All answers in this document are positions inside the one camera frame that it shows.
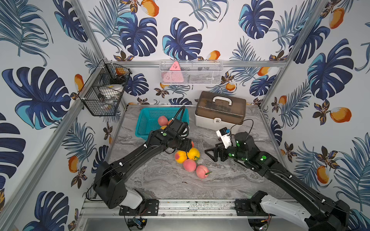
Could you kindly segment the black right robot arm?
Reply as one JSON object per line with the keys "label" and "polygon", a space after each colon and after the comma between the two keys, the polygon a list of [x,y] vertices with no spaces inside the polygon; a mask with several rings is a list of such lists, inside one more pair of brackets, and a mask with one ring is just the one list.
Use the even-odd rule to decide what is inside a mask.
{"label": "black right robot arm", "polygon": [[236,201],[239,216],[275,215],[306,231],[346,231],[350,207],[342,200],[333,201],[309,187],[289,172],[271,154],[261,151],[247,132],[218,133],[222,143],[205,150],[214,162],[231,159],[268,179],[292,196],[297,205],[281,201],[266,192],[258,191],[250,199]]}

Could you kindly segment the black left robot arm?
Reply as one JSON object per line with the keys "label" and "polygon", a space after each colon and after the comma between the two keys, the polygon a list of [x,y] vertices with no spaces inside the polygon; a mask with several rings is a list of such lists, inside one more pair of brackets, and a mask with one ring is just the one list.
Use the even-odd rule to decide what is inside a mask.
{"label": "black left robot arm", "polygon": [[125,157],[108,163],[104,161],[97,169],[93,190],[109,209],[118,206],[137,208],[143,197],[126,188],[125,183],[132,174],[156,155],[167,149],[188,152],[192,140],[188,138],[189,125],[174,119],[164,129],[151,131],[147,141]]}

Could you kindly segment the teal plastic basket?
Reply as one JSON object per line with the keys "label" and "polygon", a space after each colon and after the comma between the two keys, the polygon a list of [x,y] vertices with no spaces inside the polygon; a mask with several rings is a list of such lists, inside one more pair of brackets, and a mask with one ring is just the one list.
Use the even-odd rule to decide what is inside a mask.
{"label": "teal plastic basket", "polygon": [[147,140],[151,131],[159,130],[162,127],[158,123],[161,116],[171,120],[179,109],[176,107],[148,107],[142,109],[136,125],[136,137]]}

